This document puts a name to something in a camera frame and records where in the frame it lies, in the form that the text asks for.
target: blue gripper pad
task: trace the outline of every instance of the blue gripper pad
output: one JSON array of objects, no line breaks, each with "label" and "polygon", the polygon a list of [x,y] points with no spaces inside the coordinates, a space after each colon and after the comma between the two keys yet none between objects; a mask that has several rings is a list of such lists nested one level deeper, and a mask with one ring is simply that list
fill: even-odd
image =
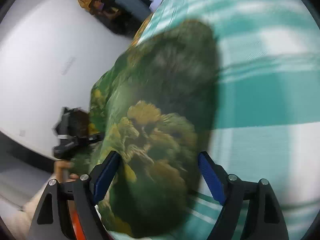
[{"label": "blue gripper pad", "polygon": [[212,197],[223,206],[226,201],[226,196],[223,183],[220,181],[218,175],[214,171],[214,166],[216,164],[212,160],[212,163],[209,163],[204,155],[207,155],[207,158],[210,159],[206,152],[200,152],[198,155],[199,170],[201,171],[201,174],[209,187]]},{"label": "blue gripper pad", "polygon": [[92,196],[92,201],[94,204],[98,204],[98,202],[104,198],[111,184],[111,181],[119,167],[119,163],[121,160],[121,156],[119,155],[119,153],[113,152],[113,154],[108,157],[108,163],[102,170],[100,176],[97,179],[97,182],[94,185],[94,192]]}]

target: person's arm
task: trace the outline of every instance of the person's arm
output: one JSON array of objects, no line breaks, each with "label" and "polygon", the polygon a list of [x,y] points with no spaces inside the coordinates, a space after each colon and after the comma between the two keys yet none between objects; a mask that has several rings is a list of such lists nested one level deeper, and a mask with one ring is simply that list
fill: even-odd
[{"label": "person's arm", "polygon": [[[50,179],[57,179],[59,182],[63,181],[63,170],[70,168],[70,162],[67,161],[56,161],[54,163],[54,174],[47,180],[47,182],[42,186],[42,188],[34,195],[34,197],[23,207],[22,211],[19,211],[12,217],[4,218],[4,223],[10,230],[12,235],[16,240],[27,239],[29,228],[31,226],[33,215],[36,211],[42,193],[47,186]],[[77,179],[78,176],[75,174],[70,175],[68,181],[73,181]]]}]

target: green blanket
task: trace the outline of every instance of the green blanket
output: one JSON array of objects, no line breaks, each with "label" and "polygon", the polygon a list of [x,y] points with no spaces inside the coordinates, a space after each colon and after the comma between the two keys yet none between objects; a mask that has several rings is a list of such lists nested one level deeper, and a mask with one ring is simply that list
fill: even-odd
[{"label": "green blanket", "polygon": [[88,173],[115,150],[123,164],[99,204],[107,230],[136,238],[176,228],[197,189],[216,109],[218,57],[212,29],[195,20],[129,48],[94,85],[94,150],[74,158]]}]

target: metal screw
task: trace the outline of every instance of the metal screw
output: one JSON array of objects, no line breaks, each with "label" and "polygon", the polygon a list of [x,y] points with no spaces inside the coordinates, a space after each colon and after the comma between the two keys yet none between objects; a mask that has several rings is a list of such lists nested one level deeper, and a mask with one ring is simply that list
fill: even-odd
[{"label": "metal screw", "polygon": [[228,179],[231,180],[231,181],[235,181],[235,180],[238,179],[238,177],[237,177],[236,175],[234,175],[234,174],[230,174],[230,175],[228,176]]},{"label": "metal screw", "polygon": [[81,176],[80,176],[80,179],[81,180],[87,180],[89,178],[89,175],[88,174],[82,174]]},{"label": "metal screw", "polygon": [[267,179],[261,179],[262,185],[268,185],[269,181]]},{"label": "metal screw", "polygon": [[53,186],[54,184],[56,184],[57,183],[57,181],[55,180],[55,179],[50,179],[49,180],[49,185],[50,186]]}]

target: white wall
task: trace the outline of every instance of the white wall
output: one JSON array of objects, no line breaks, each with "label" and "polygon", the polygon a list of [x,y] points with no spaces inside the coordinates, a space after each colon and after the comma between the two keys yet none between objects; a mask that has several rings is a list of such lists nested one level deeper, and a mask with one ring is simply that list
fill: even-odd
[{"label": "white wall", "polygon": [[16,2],[0,24],[0,131],[52,157],[61,108],[88,110],[92,85],[131,40],[111,33],[77,0]]}]

